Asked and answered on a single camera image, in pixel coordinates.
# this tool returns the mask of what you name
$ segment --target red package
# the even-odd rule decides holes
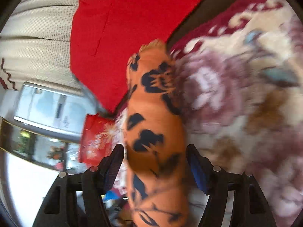
[[[112,151],[115,121],[96,115],[86,115],[80,140],[79,162],[88,167],[97,166]]]

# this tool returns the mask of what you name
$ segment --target orange fabric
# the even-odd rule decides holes
[[[185,141],[173,101],[174,64],[164,43],[154,41],[131,57],[127,67],[127,189],[138,227],[180,227],[187,220]]]

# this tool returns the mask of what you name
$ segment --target cream curtain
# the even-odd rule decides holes
[[[81,93],[69,69],[78,0],[22,0],[0,34],[0,77],[9,89],[33,82]]]

